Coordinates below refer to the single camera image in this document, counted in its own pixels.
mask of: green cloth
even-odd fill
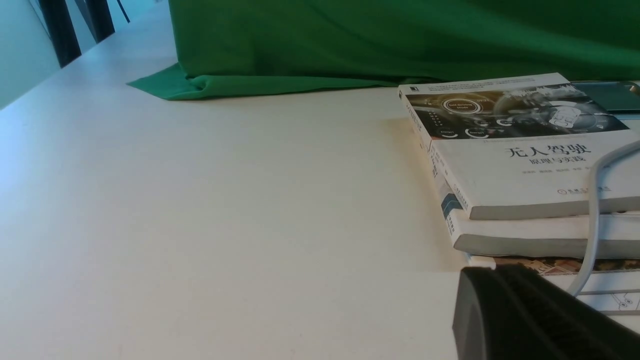
[[[640,79],[640,0],[169,0],[169,100],[560,72]]]

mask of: table surface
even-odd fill
[[[456,359],[395,90],[125,85],[175,62],[164,3],[0,112],[0,358]]]

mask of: white cable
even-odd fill
[[[582,288],[589,280],[589,276],[593,271],[593,265],[596,261],[596,253],[598,252],[598,242],[600,241],[600,200],[598,199],[598,175],[600,171],[607,165],[618,161],[632,152],[640,150],[640,141],[632,142],[619,149],[602,156],[591,167],[589,172],[589,237],[587,238],[587,248],[584,253],[584,260],[578,275],[575,277],[567,292],[573,296],[577,296]]]

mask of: book title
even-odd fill
[[[528,158],[529,162],[533,165],[586,161],[582,154],[591,152],[586,146],[579,143],[572,145],[548,145],[546,147],[510,147],[507,148],[506,151],[510,158]]]

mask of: white book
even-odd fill
[[[584,257],[588,216],[471,220],[422,144],[420,148],[456,250],[486,256]],[[603,214],[600,219],[598,258],[640,258],[640,211]]]
[[[469,218],[588,213],[589,169],[638,135],[559,74],[401,85],[413,125]],[[605,171],[603,212],[640,209],[640,154]]]
[[[576,259],[467,257],[470,266],[496,268],[519,264],[562,289],[569,287],[580,270]],[[578,299],[608,315],[640,315],[640,260],[598,260]]]

